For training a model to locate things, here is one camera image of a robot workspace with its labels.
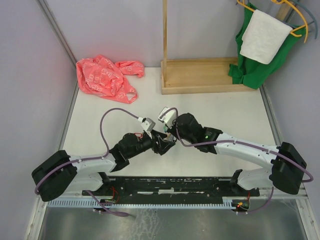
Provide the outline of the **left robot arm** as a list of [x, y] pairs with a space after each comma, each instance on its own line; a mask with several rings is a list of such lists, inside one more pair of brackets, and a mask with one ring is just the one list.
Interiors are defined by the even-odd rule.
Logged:
[[106, 195], [111, 183], [104, 175], [122, 170], [131, 158], [148, 150], [164, 155], [176, 144], [167, 137], [156, 130], [144, 132], [140, 137], [127, 133], [107, 156], [70, 156], [65, 150], [59, 150], [32, 171], [34, 192], [43, 202], [55, 200], [64, 193], [84, 190]]

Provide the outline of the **silver key holder blue handle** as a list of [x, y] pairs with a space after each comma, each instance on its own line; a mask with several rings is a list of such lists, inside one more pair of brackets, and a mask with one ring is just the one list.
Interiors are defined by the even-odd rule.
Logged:
[[163, 127], [163, 131], [164, 133], [166, 134], [166, 137], [164, 138], [164, 140], [166, 141], [170, 141], [170, 142], [176, 142], [176, 138], [174, 137], [174, 135], [172, 135], [170, 132], [169, 132], [169, 128], [167, 126], [164, 126]]

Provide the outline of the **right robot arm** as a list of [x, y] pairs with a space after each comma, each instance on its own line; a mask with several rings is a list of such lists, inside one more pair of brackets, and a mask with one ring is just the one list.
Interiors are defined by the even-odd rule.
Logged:
[[231, 156], [258, 165], [254, 170], [238, 169], [234, 172], [229, 183], [234, 195], [271, 187], [286, 194], [298, 194], [307, 164], [292, 144], [254, 144], [219, 129], [203, 127], [190, 113], [177, 115], [169, 111], [158, 119], [175, 138], [188, 142], [200, 152]]

